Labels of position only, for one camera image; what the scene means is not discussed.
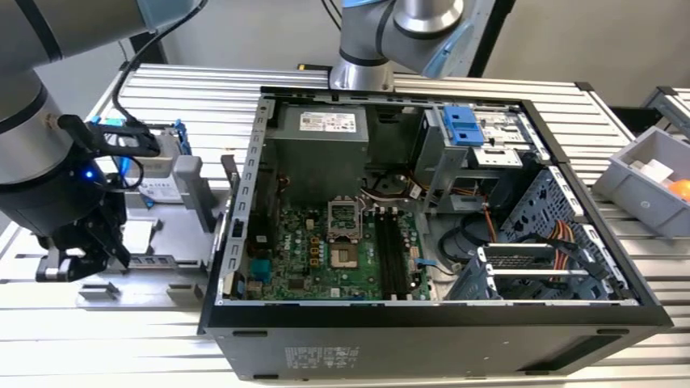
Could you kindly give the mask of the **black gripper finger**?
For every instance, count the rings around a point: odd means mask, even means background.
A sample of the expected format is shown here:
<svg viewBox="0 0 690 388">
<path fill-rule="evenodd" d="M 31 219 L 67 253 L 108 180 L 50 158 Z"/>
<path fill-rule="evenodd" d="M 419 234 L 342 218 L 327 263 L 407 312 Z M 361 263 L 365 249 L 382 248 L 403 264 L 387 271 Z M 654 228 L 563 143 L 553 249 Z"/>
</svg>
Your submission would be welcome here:
<svg viewBox="0 0 690 388">
<path fill-rule="evenodd" d="M 36 269 L 38 282 L 72 282 L 106 270 L 118 257 L 118 242 L 95 237 L 38 237 L 47 254 Z"/>
<path fill-rule="evenodd" d="M 123 243 L 122 227 L 127 222 L 124 194 L 106 192 L 87 217 L 87 230 L 92 239 L 94 251 L 107 268 L 127 271 L 131 253 Z"/>
</svg>

